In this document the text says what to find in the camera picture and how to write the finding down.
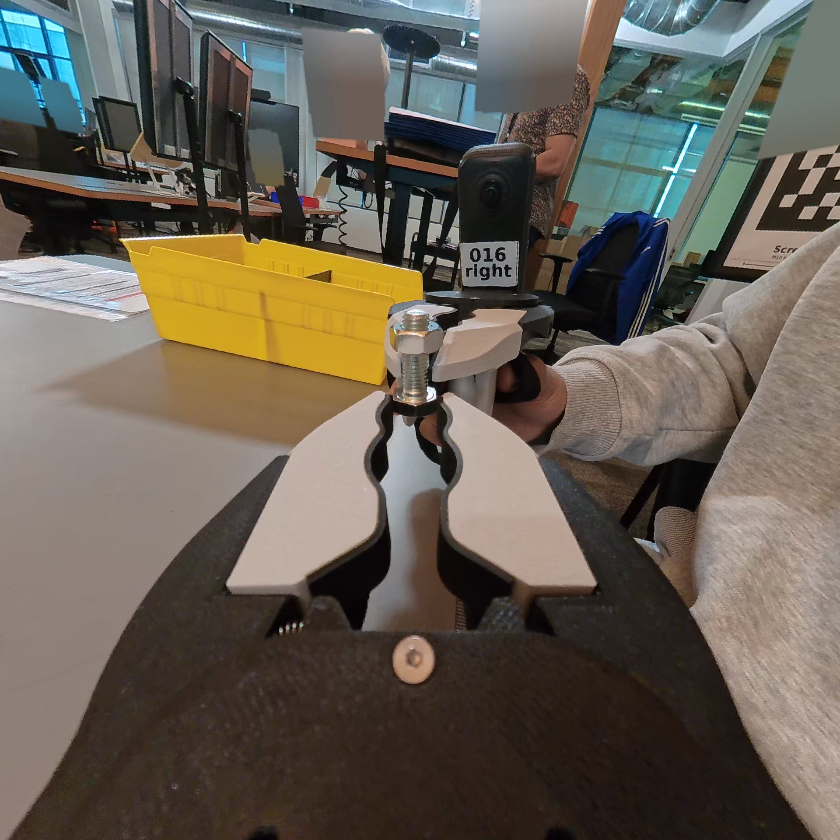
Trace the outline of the yellow plastic bin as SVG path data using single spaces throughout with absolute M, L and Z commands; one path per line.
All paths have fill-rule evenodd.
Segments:
M 159 335 L 379 385 L 389 310 L 420 272 L 243 235 L 125 238 Z

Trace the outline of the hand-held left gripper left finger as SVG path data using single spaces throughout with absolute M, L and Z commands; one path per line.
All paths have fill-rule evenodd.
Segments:
M 371 457 L 386 397 L 366 396 L 294 447 L 227 578 L 230 594 L 312 597 L 311 584 L 375 538 L 384 493 Z

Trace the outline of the tall black monitor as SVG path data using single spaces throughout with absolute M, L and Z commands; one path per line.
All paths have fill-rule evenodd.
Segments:
M 201 37 L 199 126 L 203 158 L 210 165 L 238 168 L 236 127 L 248 131 L 253 70 L 210 31 Z M 236 123 L 231 114 L 237 114 Z
M 177 1 L 134 1 L 143 136 L 161 158 L 190 159 L 186 116 L 176 81 L 193 81 L 193 16 Z

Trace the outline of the laminated instruction sheet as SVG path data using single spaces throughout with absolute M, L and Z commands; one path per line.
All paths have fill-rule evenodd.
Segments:
M 150 310 L 133 271 L 49 256 L 2 262 L 1 299 L 110 322 Z

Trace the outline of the person's grey sweatshirt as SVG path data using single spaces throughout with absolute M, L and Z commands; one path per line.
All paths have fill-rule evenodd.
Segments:
M 838 838 L 838 374 L 774 362 L 694 521 L 656 543 L 754 747 L 815 838 Z

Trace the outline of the long wooden office desk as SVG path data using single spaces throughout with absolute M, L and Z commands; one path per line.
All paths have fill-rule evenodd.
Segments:
M 46 200 L 56 196 L 74 198 L 95 205 L 102 217 L 130 221 L 143 215 L 157 215 L 161 219 L 172 217 L 197 223 L 200 214 L 197 200 L 193 196 L 180 196 L 174 192 L 155 190 L 150 185 L 118 182 L 84 175 L 66 175 L 53 172 L 33 171 L 17 167 L 1 167 L 2 190 L 12 189 L 12 185 L 33 193 L 37 198 Z M 209 217 L 215 224 L 222 219 L 238 219 L 240 204 L 225 199 L 208 198 Z M 268 200 L 248 202 L 248 214 L 251 217 L 280 219 L 282 205 Z M 305 207 L 297 201 L 297 209 L 305 217 L 334 218 L 342 211 L 337 206 Z

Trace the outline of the black office chair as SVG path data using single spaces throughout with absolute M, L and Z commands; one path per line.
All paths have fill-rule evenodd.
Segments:
M 555 361 L 554 352 L 561 332 L 569 333 L 575 329 L 595 329 L 596 337 L 614 326 L 613 337 L 618 335 L 617 299 L 624 276 L 620 273 L 602 269 L 588 268 L 584 271 L 584 285 L 569 295 L 560 294 L 557 286 L 562 268 L 571 263 L 571 258 L 561 255 L 542 254 L 543 259 L 553 262 L 550 290 L 538 290 L 539 301 L 553 312 L 551 338 L 542 353 L 545 361 Z

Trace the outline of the silver threaded bolt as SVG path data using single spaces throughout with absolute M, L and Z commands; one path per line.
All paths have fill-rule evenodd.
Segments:
M 403 329 L 413 330 L 427 330 L 432 327 L 428 314 L 419 309 L 408 310 L 402 316 L 401 324 Z M 395 388 L 414 389 L 425 387 L 429 384 L 428 362 L 429 356 L 426 355 L 407 355 L 399 354 L 402 363 L 402 380 L 395 379 Z M 406 425 L 413 424 L 418 418 L 423 418 L 430 413 L 433 413 L 435 402 L 431 402 L 421 406 L 403 405 L 393 400 L 394 413 L 400 414 L 403 417 Z

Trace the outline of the black floor lamp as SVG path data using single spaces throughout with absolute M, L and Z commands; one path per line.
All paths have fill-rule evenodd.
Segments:
M 424 32 L 422 29 L 404 25 L 390 24 L 382 33 L 383 40 L 390 50 L 395 50 L 404 55 L 405 69 L 402 86 L 401 109 L 407 110 L 408 99 L 413 75 L 415 59 L 428 62 L 440 53 L 440 43 L 436 37 Z

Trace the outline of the wide black monitor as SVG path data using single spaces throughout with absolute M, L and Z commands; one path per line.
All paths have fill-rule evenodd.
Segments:
M 300 182 L 299 108 L 292 104 L 253 100 L 248 117 L 248 181 L 277 184 L 280 171 Z

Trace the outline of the pale cardboard sheet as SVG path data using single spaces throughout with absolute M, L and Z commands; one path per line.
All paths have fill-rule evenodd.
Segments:
M 0 220 L 0 260 L 12 260 L 18 257 L 21 244 L 30 230 L 31 224 L 26 216 L 8 210 L 1 206 Z

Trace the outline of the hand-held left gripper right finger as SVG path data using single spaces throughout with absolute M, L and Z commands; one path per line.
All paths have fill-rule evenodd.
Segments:
M 455 454 L 442 535 L 511 584 L 513 599 L 591 595 L 595 576 L 531 448 L 457 395 L 441 407 L 440 433 Z

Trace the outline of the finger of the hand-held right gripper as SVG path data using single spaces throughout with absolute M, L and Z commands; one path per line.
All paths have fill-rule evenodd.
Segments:
M 397 352 L 396 339 L 394 338 L 392 328 L 403 320 L 403 314 L 405 312 L 414 309 L 423 310 L 428 314 L 430 322 L 437 324 L 437 326 L 432 329 L 432 338 L 426 339 L 425 345 L 423 346 L 423 351 L 429 356 L 429 383 L 440 387 L 448 387 L 448 384 L 445 381 L 439 381 L 434 378 L 434 361 L 432 360 L 432 357 L 441 350 L 446 329 L 456 326 L 459 322 L 457 310 L 450 306 L 442 306 L 424 301 L 408 301 L 405 303 L 395 304 L 395 306 L 391 307 L 385 326 L 384 337 L 386 368 L 393 378 L 399 382 L 402 380 L 403 373 L 401 356 Z
M 523 309 L 478 309 L 458 326 L 447 329 L 432 367 L 432 381 L 451 382 L 496 371 L 517 358 L 524 314 Z

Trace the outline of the checkered marker poster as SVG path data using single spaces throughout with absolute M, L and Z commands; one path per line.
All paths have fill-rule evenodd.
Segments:
M 754 281 L 838 219 L 838 146 L 763 159 L 701 273 Z

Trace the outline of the wooden standing desk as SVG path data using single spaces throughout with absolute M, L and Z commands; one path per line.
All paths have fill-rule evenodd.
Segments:
M 329 140 L 316 142 L 316 151 L 336 160 L 337 169 L 353 168 L 373 180 L 374 207 L 384 263 L 402 266 L 406 246 L 406 226 L 413 191 L 426 197 L 447 199 L 442 238 L 446 238 L 458 211 L 458 171 L 456 168 L 391 154 L 384 144 L 373 150 Z

